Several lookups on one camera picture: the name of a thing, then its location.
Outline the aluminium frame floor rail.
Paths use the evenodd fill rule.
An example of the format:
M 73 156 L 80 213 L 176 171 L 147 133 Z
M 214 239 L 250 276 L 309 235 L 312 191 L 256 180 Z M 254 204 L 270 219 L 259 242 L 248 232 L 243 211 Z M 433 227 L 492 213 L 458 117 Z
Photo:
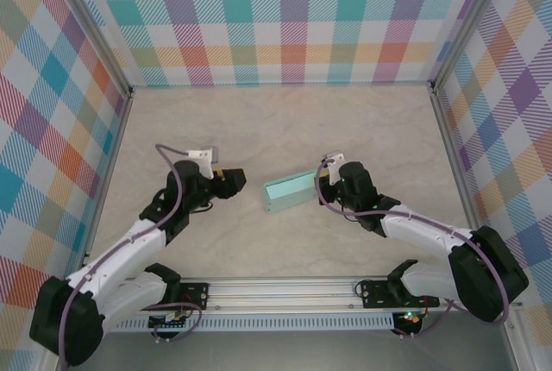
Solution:
M 90 256 L 91 250 L 93 248 L 93 244 L 97 234 L 97 229 L 98 229 L 101 215 L 104 209 L 105 201 L 108 195 L 110 182 L 113 176 L 113 172 L 115 170 L 117 156 L 119 154 L 120 147 L 122 145 L 122 139 L 124 136 L 125 129 L 127 127 L 129 115 L 133 105 L 134 94 L 135 94 L 134 88 L 131 87 L 129 94 L 125 97 L 125 100 L 123 102 L 122 114 L 120 117 L 119 124 L 116 128 L 115 138 L 113 139 L 113 142 L 110 147 L 110 154 L 108 155 L 109 160 L 107 161 L 105 174 L 100 184 L 100 190 L 98 193 L 96 204 L 94 206 L 94 212 L 91 217 L 90 226 L 88 227 L 88 230 L 86 231 L 86 234 L 85 234 L 85 238 L 83 239 L 83 247 L 81 248 L 80 255 L 79 255 L 79 264 L 84 263 L 84 261 Z
M 431 85 L 428 86 L 428 93 L 468 227 L 471 229 L 478 228 L 482 225 L 482 222 L 469 194 L 469 185 L 463 172 L 461 158 L 455 150 L 454 137 L 452 135 L 451 128 L 446 120 L 446 116 L 443 112 L 436 90 Z M 521 317 L 522 313 L 523 306 L 519 303 L 514 304 L 510 308 L 509 317 L 505 321 L 505 333 L 513 354 L 517 371 L 536 371 L 535 364 L 530 356 L 530 350 L 524 332 Z

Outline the mint green paper box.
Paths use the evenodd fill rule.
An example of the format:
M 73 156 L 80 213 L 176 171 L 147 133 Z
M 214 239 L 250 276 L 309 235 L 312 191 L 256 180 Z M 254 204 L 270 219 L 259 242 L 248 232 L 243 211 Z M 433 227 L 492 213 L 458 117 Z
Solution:
M 315 170 L 295 173 L 263 185 L 265 211 L 271 214 L 315 199 L 315 174 Z

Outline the grey metal front plate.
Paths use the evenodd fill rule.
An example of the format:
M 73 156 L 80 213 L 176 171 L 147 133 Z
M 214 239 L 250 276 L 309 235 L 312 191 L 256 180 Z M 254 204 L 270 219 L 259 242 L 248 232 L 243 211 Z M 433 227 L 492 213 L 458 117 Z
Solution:
M 176 343 L 112 334 L 68 371 L 518 371 L 501 331 L 481 341 L 447 336 L 399 340 L 369 331 L 199 332 Z

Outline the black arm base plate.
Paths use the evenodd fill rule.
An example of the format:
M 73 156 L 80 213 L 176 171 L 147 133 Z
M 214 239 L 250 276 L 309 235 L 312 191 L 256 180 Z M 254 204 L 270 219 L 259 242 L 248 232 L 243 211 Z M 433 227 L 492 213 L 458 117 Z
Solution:
M 386 280 L 363 280 L 358 293 L 364 309 L 388 308 L 392 306 L 392 296 L 388 292 Z
M 181 282 L 179 302 L 191 303 L 205 310 L 209 300 L 210 284 L 207 282 Z

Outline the aluminium frame post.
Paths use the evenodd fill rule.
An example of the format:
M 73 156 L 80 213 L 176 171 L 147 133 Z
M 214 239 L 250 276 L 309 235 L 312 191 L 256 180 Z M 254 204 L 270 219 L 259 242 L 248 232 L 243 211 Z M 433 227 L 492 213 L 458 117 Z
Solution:
M 116 84 L 122 89 L 126 97 L 132 97 L 133 88 L 127 80 L 116 56 L 97 24 L 88 4 L 85 0 L 68 0 L 76 17 L 84 27 L 85 34 L 91 39 L 92 46 L 98 51 L 99 57 L 105 63 L 106 69 L 115 79 Z
M 453 0 L 431 58 L 433 66 L 427 79 L 431 94 L 436 95 L 439 92 L 452 72 L 460 51 L 466 46 L 489 4 L 490 0 Z

